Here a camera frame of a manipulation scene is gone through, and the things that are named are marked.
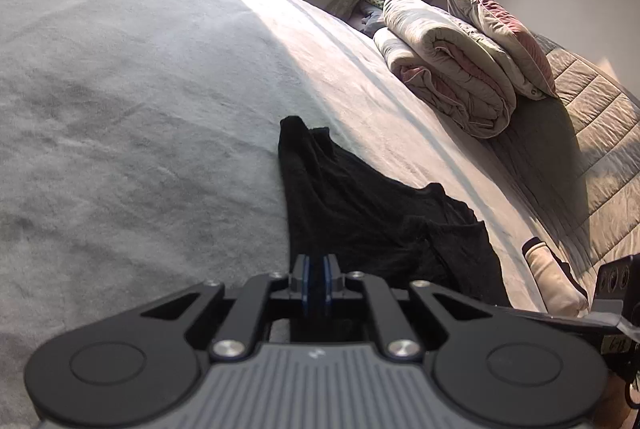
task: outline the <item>folded blanket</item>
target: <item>folded blanket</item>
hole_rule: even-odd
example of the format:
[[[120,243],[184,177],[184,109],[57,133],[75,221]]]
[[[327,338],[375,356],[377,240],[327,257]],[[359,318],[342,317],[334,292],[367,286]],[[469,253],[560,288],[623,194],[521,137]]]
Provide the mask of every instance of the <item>folded blanket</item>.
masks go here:
[[[421,59],[414,68],[421,66],[431,72],[430,83],[421,86],[421,91],[429,93],[423,100],[478,138],[495,136],[509,125],[516,106],[509,77],[444,12],[421,0],[386,0],[383,18],[388,29]],[[379,30],[376,36],[374,40],[388,65],[397,64],[400,57],[404,59],[397,43],[390,46],[393,41],[386,32]],[[392,52],[396,60],[388,58]],[[411,85],[425,81],[424,70],[420,73],[421,78]]]

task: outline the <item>bed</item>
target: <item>bed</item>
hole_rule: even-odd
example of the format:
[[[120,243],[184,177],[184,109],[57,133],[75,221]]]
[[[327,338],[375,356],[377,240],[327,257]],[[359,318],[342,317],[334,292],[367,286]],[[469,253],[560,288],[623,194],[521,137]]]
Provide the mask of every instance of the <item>bed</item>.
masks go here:
[[[0,0],[0,427],[44,340],[205,278],[286,269],[276,149],[297,114],[486,223],[513,305],[558,247],[494,152],[302,0]]]

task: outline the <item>sunlit bed sheet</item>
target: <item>sunlit bed sheet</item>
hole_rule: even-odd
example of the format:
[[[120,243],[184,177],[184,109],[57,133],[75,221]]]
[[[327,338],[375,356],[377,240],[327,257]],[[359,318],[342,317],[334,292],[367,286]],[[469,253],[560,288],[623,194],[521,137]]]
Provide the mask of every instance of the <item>sunlit bed sheet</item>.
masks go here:
[[[373,42],[301,0],[0,0],[0,425],[49,337],[204,278],[286,269],[276,147],[298,114],[486,222],[514,306],[546,239],[497,159]]]

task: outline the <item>small screw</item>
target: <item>small screw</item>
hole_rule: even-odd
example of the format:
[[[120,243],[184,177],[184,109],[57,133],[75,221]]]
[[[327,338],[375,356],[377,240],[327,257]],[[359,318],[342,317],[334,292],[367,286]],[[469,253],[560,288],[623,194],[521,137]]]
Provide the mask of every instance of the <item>small screw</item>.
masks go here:
[[[386,349],[388,349],[389,353],[394,357],[412,357],[420,351],[420,346],[414,341],[400,339],[389,343]]]
[[[219,357],[237,357],[244,353],[244,344],[233,339],[218,341],[213,345],[213,352]]]

